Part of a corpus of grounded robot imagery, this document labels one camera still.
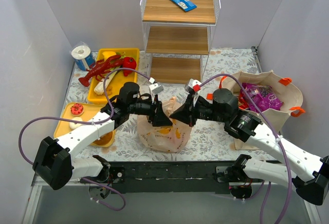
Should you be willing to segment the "banana print plastic bag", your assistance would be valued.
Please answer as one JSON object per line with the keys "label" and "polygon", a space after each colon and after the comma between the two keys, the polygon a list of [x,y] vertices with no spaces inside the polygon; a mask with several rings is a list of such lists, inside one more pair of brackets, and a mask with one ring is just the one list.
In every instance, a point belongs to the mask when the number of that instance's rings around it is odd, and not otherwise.
{"label": "banana print plastic bag", "polygon": [[172,126],[152,126],[146,116],[137,117],[137,133],[142,144],[165,153],[180,152],[187,144],[192,127],[171,119]]}

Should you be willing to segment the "red candy bag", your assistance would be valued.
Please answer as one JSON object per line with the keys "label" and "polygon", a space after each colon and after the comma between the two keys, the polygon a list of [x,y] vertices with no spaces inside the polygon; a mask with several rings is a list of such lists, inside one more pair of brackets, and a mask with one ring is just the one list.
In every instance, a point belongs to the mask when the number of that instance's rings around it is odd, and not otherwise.
{"label": "red candy bag", "polygon": [[242,91],[240,91],[239,96],[238,96],[238,103],[239,103],[239,108],[240,109],[248,109],[249,104],[248,102],[244,99],[244,94]]}

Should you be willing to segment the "beige canvas tote bag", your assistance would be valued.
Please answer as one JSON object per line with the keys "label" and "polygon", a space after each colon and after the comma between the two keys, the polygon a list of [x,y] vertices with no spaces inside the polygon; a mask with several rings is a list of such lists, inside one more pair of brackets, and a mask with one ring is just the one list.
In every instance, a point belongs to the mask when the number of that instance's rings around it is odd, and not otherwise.
{"label": "beige canvas tote bag", "polygon": [[305,113],[301,107],[303,95],[290,78],[282,78],[273,71],[259,74],[237,72],[233,76],[242,84],[254,104],[247,99],[238,83],[230,77],[222,77],[219,88],[226,88],[238,97],[239,108],[266,122],[256,107],[279,132],[289,117]]}

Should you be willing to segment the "purple snack bag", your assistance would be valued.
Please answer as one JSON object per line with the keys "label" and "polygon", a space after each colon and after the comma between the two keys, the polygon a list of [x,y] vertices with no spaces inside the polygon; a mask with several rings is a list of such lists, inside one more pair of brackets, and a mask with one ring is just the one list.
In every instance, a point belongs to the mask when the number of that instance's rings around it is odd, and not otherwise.
{"label": "purple snack bag", "polygon": [[[261,112],[266,111],[268,109],[280,110],[282,105],[284,104],[274,93],[271,86],[256,85],[250,83],[242,83],[242,86]],[[246,97],[244,92],[243,94],[244,99],[249,104],[248,110],[259,113],[256,110],[255,106]]]}

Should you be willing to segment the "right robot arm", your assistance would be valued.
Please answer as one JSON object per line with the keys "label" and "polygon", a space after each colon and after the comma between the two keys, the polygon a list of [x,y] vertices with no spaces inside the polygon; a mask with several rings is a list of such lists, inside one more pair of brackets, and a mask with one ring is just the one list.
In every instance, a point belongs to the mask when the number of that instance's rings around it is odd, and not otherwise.
{"label": "right robot arm", "polygon": [[202,97],[196,100],[189,94],[170,117],[190,126],[198,119],[223,122],[230,136],[265,151],[280,162],[272,164],[241,154],[232,166],[218,173],[220,180],[263,179],[290,186],[302,199],[314,205],[323,204],[328,193],[328,157],[310,154],[284,138],[278,142],[266,123],[239,109],[238,99],[231,91],[217,89],[212,103]]}

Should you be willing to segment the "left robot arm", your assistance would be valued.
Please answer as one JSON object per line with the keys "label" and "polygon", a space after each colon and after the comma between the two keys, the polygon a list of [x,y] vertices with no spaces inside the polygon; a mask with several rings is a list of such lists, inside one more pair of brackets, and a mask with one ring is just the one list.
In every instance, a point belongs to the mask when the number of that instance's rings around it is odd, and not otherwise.
{"label": "left robot arm", "polygon": [[83,124],[55,139],[44,138],[36,154],[33,170],[53,190],[62,188],[71,179],[82,177],[106,182],[109,177],[109,162],[97,155],[77,158],[79,152],[117,129],[131,114],[147,116],[148,122],[154,127],[172,125],[163,112],[162,102],[158,99],[163,87],[154,83],[149,86],[149,94],[141,96],[139,90],[138,84],[126,82],[119,95],[101,108],[88,125]]}

